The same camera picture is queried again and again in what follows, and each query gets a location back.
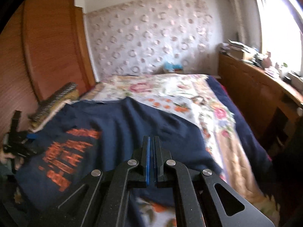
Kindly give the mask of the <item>navy blue printed t-shirt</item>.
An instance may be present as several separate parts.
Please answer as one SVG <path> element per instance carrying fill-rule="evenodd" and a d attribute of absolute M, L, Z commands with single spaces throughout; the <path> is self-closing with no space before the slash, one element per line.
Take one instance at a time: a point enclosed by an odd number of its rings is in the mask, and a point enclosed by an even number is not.
<path fill-rule="evenodd" d="M 44 210 L 92 170 L 110 171 L 129 160 L 145 136 L 158 136 L 161 146 L 190 169 L 221 173 L 196 125 L 127 97 L 66 105 L 33 142 L 44 152 L 22 166 L 15 178 L 29 201 Z"/>

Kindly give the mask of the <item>orange print white sheet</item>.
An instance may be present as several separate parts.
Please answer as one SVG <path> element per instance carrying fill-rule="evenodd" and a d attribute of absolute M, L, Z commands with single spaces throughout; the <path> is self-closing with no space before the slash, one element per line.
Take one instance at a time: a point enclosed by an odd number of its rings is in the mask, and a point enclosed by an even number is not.
<path fill-rule="evenodd" d="M 170 151 L 172 158 L 188 168 L 199 170 L 207 161 L 207 151 L 201 134 L 200 107 L 183 96 L 148 95 L 135 100 L 161 115 L 155 136 L 162 148 Z M 170 188 L 150 186 L 139 190 L 136 196 L 141 216 L 146 226 L 176 226 L 173 193 Z"/>

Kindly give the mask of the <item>navy blue blanket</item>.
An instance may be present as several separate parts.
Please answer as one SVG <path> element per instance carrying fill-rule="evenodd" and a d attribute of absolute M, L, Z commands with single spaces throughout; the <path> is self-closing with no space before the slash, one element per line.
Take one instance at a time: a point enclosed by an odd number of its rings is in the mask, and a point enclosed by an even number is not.
<path fill-rule="evenodd" d="M 257 180 L 263 178 L 266 175 L 266 172 L 269 169 L 270 165 L 272 165 L 267 152 L 254 137 L 254 134 L 245 121 L 243 115 L 240 113 L 236 105 L 232 102 L 222 85 L 212 76 L 208 76 L 206 82 L 215 93 L 217 98 L 220 100 L 220 102 L 234 114 L 236 132 L 249 160 L 252 172 Z"/>

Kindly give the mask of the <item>brown louvered wooden wardrobe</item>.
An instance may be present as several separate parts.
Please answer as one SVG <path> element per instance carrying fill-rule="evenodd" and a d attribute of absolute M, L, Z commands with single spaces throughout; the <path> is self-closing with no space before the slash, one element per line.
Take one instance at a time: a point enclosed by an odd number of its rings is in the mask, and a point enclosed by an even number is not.
<path fill-rule="evenodd" d="M 80 94 L 95 85 L 82 8 L 74 0 L 25 0 L 1 32 L 1 134 L 16 110 L 19 127 L 28 128 L 28 115 L 68 82 Z"/>

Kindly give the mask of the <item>floral quilt bedspread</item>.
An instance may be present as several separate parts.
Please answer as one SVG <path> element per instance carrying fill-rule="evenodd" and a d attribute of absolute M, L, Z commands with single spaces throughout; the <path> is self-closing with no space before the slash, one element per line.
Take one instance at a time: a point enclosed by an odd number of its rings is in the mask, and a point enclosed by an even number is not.
<path fill-rule="evenodd" d="M 195 124 L 207 152 L 222 169 L 222 179 L 274 224 L 279 223 L 279 205 L 262 193 L 256 179 L 271 160 L 217 80 L 204 74 L 115 75 L 83 95 L 84 100 L 95 101 L 126 97 Z"/>

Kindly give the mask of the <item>wooden window side cabinet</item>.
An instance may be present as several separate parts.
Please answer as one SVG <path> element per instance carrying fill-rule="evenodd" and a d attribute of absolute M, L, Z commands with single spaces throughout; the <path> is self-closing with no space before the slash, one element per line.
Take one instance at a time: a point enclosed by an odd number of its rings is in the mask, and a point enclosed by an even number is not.
<path fill-rule="evenodd" d="M 219 54 L 218 75 L 255 137 L 274 157 L 302 125 L 302 95 L 264 70 Z"/>

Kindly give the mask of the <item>blue tissue box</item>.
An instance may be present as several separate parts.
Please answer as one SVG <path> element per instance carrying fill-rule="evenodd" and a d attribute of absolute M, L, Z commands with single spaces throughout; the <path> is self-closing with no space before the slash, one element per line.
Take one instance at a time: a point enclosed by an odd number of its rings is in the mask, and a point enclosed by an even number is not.
<path fill-rule="evenodd" d="M 173 63 L 165 62 L 163 64 L 163 71 L 165 73 L 181 74 L 183 73 L 183 66 L 181 64 L 173 64 Z"/>

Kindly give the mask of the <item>pink bottle on sill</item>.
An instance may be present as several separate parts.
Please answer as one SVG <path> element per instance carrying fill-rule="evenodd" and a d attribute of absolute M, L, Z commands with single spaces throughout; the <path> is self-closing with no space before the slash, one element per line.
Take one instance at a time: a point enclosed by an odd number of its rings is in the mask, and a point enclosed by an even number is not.
<path fill-rule="evenodd" d="M 261 65 L 264 69 L 270 68 L 272 66 L 272 61 L 271 61 L 271 52 L 266 52 L 266 54 L 263 57 L 263 60 L 261 62 Z"/>

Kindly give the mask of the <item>stack of papers and boxes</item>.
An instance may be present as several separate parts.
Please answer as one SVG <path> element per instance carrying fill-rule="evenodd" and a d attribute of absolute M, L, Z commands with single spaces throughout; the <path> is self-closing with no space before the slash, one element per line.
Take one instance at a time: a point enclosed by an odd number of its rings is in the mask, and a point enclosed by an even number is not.
<path fill-rule="evenodd" d="M 257 51 L 247 45 L 229 40 L 228 43 L 220 44 L 220 52 L 236 59 L 250 61 L 257 54 Z"/>

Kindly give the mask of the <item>circle patterned sheer curtain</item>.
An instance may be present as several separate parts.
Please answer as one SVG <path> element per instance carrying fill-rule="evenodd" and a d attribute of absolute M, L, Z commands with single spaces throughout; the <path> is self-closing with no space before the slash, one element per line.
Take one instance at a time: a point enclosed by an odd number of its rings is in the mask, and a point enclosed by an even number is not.
<path fill-rule="evenodd" d="M 215 74 L 220 30 L 207 0 L 136 0 L 85 16 L 94 73 L 158 74 L 165 62 L 183 73 Z"/>

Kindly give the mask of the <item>bright window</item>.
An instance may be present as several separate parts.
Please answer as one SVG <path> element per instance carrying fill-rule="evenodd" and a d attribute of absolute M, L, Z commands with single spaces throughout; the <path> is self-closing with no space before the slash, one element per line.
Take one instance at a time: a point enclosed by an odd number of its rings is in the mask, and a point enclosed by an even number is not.
<path fill-rule="evenodd" d="M 302 40 L 299 26 L 282 0 L 258 0 L 262 49 L 272 63 L 301 75 Z"/>

